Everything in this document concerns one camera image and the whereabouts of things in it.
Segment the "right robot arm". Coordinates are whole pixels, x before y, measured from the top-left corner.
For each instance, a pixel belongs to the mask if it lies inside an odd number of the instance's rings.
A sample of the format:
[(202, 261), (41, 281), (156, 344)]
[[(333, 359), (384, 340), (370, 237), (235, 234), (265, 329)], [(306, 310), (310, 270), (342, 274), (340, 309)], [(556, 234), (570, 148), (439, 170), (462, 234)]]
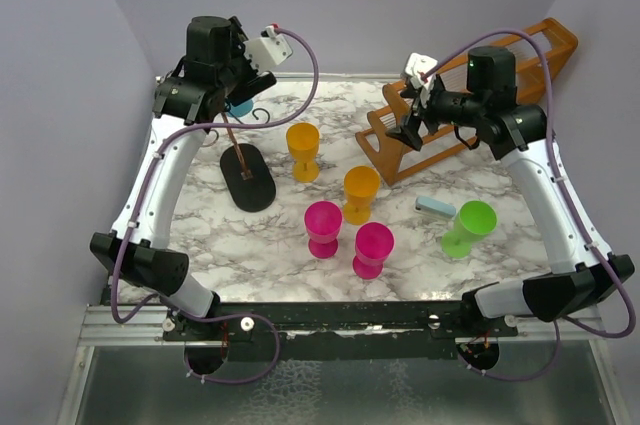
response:
[(629, 256), (615, 254), (595, 230), (560, 166), (559, 147), (537, 105), (517, 102), (516, 60), (503, 47), (471, 49), (463, 92), (449, 91), (427, 55), (410, 54), (402, 76), (409, 112), (387, 136), (414, 150), (420, 128), (474, 129), (522, 193), (543, 239), (550, 271), (524, 280), (494, 283), (464, 294), (461, 328), (481, 336), (496, 318), (533, 316), (551, 322), (603, 301), (635, 271)]

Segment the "green wine glass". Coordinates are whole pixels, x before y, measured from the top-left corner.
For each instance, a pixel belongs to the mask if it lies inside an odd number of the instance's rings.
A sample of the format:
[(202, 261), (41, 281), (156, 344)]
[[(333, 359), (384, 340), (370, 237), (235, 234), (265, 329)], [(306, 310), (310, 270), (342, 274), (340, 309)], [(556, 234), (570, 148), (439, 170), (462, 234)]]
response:
[(441, 238), (442, 251), (454, 259), (468, 256), (473, 245), (488, 237), (497, 223), (497, 214), (488, 203), (466, 202), (455, 216), (452, 229)]

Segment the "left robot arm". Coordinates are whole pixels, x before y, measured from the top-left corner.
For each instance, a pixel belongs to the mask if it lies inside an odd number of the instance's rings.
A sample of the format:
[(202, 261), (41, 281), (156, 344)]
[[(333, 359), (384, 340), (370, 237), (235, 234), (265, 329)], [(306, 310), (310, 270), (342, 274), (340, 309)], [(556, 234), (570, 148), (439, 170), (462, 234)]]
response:
[(291, 54), (275, 26), (250, 39), (235, 17), (193, 18), (184, 56), (154, 91), (150, 135), (125, 205), (110, 231), (90, 241), (115, 283), (157, 293), (188, 314), (186, 327), (202, 340), (220, 330), (219, 298), (190, 274), (188, 256), (169, 248), (177, 200), (208, 123), (273, 86), (273, 69)]

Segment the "light blue eraser block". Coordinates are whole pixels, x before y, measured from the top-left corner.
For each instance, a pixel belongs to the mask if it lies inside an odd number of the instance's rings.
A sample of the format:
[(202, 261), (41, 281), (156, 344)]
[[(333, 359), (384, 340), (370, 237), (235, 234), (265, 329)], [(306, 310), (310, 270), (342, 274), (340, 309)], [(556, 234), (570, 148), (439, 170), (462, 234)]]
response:
[(455, 206), (426, 196), (418, 196), (414, 206), (416, 211), (446, 220), (454, 218), (457, 214)]

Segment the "pink wine glass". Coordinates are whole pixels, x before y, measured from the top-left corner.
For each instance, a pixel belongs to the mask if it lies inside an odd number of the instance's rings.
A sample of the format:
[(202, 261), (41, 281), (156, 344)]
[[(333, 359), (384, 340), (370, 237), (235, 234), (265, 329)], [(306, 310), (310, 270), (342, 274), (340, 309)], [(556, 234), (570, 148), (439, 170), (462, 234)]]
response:
[(378, 222), (362, 225), (355, 236), (353, 270), (362, 279), (377, 278), (395, 246), (392, 231)]
[(314, 257), (328, 259), (336, 254), (342, 221), (341, 209), (332, 202), (317, 201), (307, 208), (304, 225), (309, 237), (308, 249)]

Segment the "metal wine glass rack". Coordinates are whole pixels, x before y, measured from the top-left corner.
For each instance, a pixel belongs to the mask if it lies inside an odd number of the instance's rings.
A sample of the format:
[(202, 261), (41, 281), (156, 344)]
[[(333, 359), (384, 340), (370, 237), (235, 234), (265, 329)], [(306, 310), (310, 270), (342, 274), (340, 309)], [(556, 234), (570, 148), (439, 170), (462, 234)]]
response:
[(276, 184), (262, 152), (240, 143), (231, 129), (226, 133), (231, 146), (222, 152), (219, 166), (234, 204), (249, 213), (266, 210), (276, 198)]

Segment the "blue wine glass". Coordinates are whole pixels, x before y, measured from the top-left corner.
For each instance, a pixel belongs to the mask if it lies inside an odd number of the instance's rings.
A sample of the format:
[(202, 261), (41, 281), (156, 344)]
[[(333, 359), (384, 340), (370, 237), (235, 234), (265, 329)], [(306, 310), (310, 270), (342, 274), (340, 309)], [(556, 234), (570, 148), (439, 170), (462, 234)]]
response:
[(248, 115), (254, 108), (254, 102), (252, 99), (249, 99), (237, 105), (232, 105), (230, 102), (227, 102), (226, 105), (227, 113), (235, 118), (242, 118)]

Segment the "black base frame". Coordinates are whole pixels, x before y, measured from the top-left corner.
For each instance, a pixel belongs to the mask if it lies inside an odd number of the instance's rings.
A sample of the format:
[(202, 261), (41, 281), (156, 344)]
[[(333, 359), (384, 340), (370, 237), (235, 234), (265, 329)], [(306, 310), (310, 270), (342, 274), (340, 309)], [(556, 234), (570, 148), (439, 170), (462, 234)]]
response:
[(218, 322), (181, 315), (164, 332), (169, 343), (218, 348), (232, 361), (452, 359), (456, 342), (514, 337), (502, 318), (477, 323), (459, 301), (248, 302), (221, 304)]

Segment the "yellow wine glass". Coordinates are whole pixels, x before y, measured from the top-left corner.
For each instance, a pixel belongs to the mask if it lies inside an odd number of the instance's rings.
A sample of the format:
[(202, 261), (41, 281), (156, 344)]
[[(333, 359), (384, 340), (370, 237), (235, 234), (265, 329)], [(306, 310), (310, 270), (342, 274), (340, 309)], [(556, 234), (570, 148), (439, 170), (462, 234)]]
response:
[(319, 167), (315, 162), (319, 139), (318, 129), (310, 123), (297, 123), (287, 130), (286, 142), (294, 160), (292, 175), (299, 182), (312, 182), (319, 175)]
[(371, 215), (371, 205), (380, 186), (378, 172), (368, 166), (354, 167), (344, 177), (346, 203), (344, 219), (352, 225), (366, 223)]

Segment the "wooden dish rack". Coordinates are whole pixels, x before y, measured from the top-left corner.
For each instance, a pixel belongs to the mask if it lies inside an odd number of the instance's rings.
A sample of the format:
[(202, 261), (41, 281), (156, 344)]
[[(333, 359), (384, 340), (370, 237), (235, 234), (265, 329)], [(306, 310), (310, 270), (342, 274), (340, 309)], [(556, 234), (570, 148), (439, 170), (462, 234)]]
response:
[[(370, 127), (357, 143), (387, 185), (393, 185), (464, 150), (487, 144), (493, 156), (526, 150), (546, 136), (548, 113), (539, 105), (547, 88), (578, 46), (577, 37), (553, 18), (523, 31), (502, 31), (499, 40), (465, 48), (438, 62), (428, 87), (462, 93), (488, 93), (485, 114), (473, 127), (441, 125), (429, 133), (419, 96), (404, 99), (403, 77), (382, 89), (386, 107), (367, 115)], [(386, 136), (402, 122), (420, 122), (422, 148), (412, 150)]]

